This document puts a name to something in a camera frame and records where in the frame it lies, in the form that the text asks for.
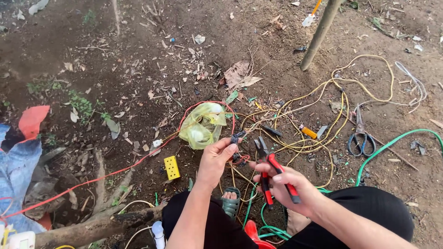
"person's left hand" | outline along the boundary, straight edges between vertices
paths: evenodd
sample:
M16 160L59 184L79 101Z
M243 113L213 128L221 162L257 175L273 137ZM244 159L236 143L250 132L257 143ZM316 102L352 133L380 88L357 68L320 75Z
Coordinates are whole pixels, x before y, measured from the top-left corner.
M231 144L231 138L223 138L206 146L203 151L200 167L195 184L203 184L211 189L217 187L220 177L225 169L225 164L235 152L238 152L236 144Z

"green sandal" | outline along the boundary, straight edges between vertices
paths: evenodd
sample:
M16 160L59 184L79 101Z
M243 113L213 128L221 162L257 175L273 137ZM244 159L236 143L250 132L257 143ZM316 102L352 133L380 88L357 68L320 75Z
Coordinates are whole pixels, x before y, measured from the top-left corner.
M236 187L228 187L225 192L234 192L237 194L237 199L226 199L221 197L220 199L223 201L223 210L231 219L235 219L235 216L238 213L238 208L240 207L240 191Z

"black pants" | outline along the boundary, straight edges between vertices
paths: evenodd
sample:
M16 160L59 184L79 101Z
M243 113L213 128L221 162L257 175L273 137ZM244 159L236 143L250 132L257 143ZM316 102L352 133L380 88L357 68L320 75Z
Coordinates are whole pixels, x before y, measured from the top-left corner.
M185 205L189 192L171 198L163 209L163 228L166 238L172 233ZM407 241L411 241L414 224L403 202L394 195L374 187L351 187L326 195L349 211L363 216ZM257 249L258 246L232 221L222 209L220 200L211 198L205 230L205 249ZM348 248L334 235L318 224L307 227L279 249Z

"soil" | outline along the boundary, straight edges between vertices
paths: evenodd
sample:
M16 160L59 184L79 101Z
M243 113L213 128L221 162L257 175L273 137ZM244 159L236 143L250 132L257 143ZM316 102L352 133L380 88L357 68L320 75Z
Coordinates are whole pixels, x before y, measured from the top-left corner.
M248 99L257 97L254 101L274 109L276 101L289 101L309 94L320 83L329 80L333 70L347 65L354 57L362 54L379 55L389 62L395 75L392 101L409 103L413 98L419 98L419 95L415 89L411 91L413 86L408 83L399 84L410 80L394 65L395 61L399 61L424 83L428 96L412 113L408 112L413 108L406 106L380 102L366 104L362 108L366 131L384 143L418 128L428 128L442 134L442 129L429 119L443 121L443 89L437 84L443 78L440 70L443 66L442 48L439 44L443 16L438 14L443 3L398 2L394 5L391 1L383 0L366 3L359 1L358 11L345 2L314 61L304 72L299 69L304 53L294 54L293 50L308 46L315 32L317 22L310 27L301 25L315 6L314 0L301 1L299 6L282 0L163 0L155 2L157 10L162 10L159 19L145 13L148 9L142 2L118 1L119 35L113 6L109 1L50 1L45 9L34 16L27 13L33 3L5 2L0 6L0 24L9 28L9 32L0 34L0 75L8 72L9 77L0 78L2 122L17 128L20 114L26 108L43 104L51 106L50 114L41 127L43 148L48 151L66 146L68 149L64 155L50 163L49 169L60 179L67 178L67 175L75 175L76 178L74 182L62 180L60 190L72 187L76 181L85 182L96 177L97 169L92 163L92 153L85 169L82 170L76 163L77 157L88 148L103 151L106 173L126 168L148 152L139 148L138 152L133 153L134 146L124 140L125 132L128 132L131 141L139 141L141 146L149 145L155 139L157 130L159 138L174 133L188 107L200 101L222 101L229 95L218 84L219 78L214 76L197 81L192 73L185 73L186 70L197 70L197 63L190 63L192 57L188 48L193 48L195 51L203 51L204 55L197 58L197 61L204 62L208 73L214 72L209 67L211 62L218 63L222 71L226 71L237 61L251 61L249 50L256 50L253 56L254 73L257 72L255 76L263 79L247 89L241 89L245 97L230 104L236 112L245 115L258 111L255 105L249 106ZM320 5L316 12L318 17L321 18L325 6L326 3ZM18 9L24 12L25 20L12 17ZM235 16L233 20L229 19L231 12ZM270 20L278 15L281 15L280 22L287 25L284 30L277 30L275 24L270 24ZM410 37L393 39L374 30L371 23L373 17L383 18L382 27L394 36L399 31L420 37L422 41L419 43L424 51L414 49L418 42ZM151 25L147 18L152 19L156 26ZM193 42L192 36L198 34L206 37L201 45ZM67 70L64 62L72 63L74 72ZM390 96L389 70L379 59L360 58L354 66L342 70L340 76L361 81L381 100ZM55 79L63 81L54 85ZM339 84L345 88L352 109L357 103L372 99L355 83ZM164 89L167 87L176 89L172 96L183 105L182 108L174 100L160 97L166 95ZM150 90L159 98L150 99ZM72 101L75 94L89 101L90 108L94 110L91 117L77 123L70 120L70 107L65 105ZM312 96L295 101L288 110L314 102L319 94L317 91ZM331 84L326 88L321 101L293 113L290 119L297 126L303 124L314 131L322 125L330 126L337 114L332 112L329 101L340 101L340 97L338 88ZM114 117L122 111L125 112L122 117ZM116 140L111 139L108 127L102 125L101 116L106 114L115 122L120 122L121 133ZM263 114L257 114L255 118L259 120ZM160 127L165 117L167 123ZM243 117L236 120L236 131L242 121ZM333 138L344 121L344 118L338 120L328 139ZM221 136L230 136L231 122L231 119L227 119L228 125ZM245 122L245 127L250 125L251 121ZM277 127L283 133L282 140L286 143L299 140L300 135L287 120L279 119ZM364 161L362 157L354 158L347 153L346 143L353 133L352 128L353 125L347 122L327 145L339 159L339 165L335 165L332 180L326 187L328 190L352 186ZM248 135L247 143L240 144L243 155L253 157L255 147L252 139L257 136L259 132L255 131ZM427 148L425 155L421 156L418 150L410 149L413 140L419 140ZM281 148L281 145L267 137L266 141L272 150ZM397 157L386 150L365 167L365 172L370 175L370 178L365 179L365 184L388 191L405 202L418 203L418 207L409 207L416 226L413 243L420 248L442 248L443 211L439 206L443 201L443 171L438 141L432 134L420 132L401 139L391 148L420 171L403 162L388 161ZM131 185L135 192L127 197L126 202L140 199L155 203L155 192L162 200L184 191L188 187L189 178L195 180L201 154L202 151L192 150L187 142L175 138L159 155L147 158L133 168L136 174L133 174ZM177 157L181 177L162 184L167 180L163 158L172 155ZM282 164L286 164L295 153L286 149L277 153L277 156ZM329 155L324 149L301 153L289 166L302 172L316 186L327 182L331 170ZM253 173L247 166L238 170L247 178ZM107 179L106 186L110 192L119 186L122 176L117 174ZM247 181L237 173L234 179L244 195ZM221 178L221 189L232 184L231 170L227 168ZM79 206L83 206L90 195L86 188L94 191L92 185L79 189ZM244 199L249 198L250 188ZM214 196L217 195L220 195L219 188L214 190ZM253 201L249 215L258 226L263 225L260 218L263 203L263 199L258 196ZM84 211L79 211L72 210L71 204L66 201L60 211L55 212L54 222L60 226L79 223L91 212L93 204L89 201ZM239 214L242 221L245 207L243 205ZM141 208L145 206L134 205L130 210ZM272 211L266 210L264 218L269 225L284 226L281 208L278 206ZM134 233L135 230L114 236L107 244L125 245L122 241L126 242ZM144 238L136 237L130 248L152 245L151 240L146 241Z

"hand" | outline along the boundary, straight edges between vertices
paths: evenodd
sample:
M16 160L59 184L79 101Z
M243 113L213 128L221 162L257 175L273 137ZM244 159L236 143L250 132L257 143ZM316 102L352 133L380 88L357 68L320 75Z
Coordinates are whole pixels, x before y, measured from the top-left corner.
M230 144L231 138L227 137L206 146L200 160L195 184L211 187L211 190L217 187L226 162L235 152L238 152L237 145Z
M271 194L288 209L302 214L306 217L312 217L313 213L319 208L324 207L324 200L327 199L312 183L306 179L300 172L294 169L283 167L285 172L278 174L275 169L267 163L250 162L249 166L259 172L267 172L272 178L269 180L269 184L272 184L270 189ZM254 182L260 182L261 175L254 176ZM302 201L300 204L292 203L286 190L285 184L292 184ZM257 190L262 192L261 187L257 187Z

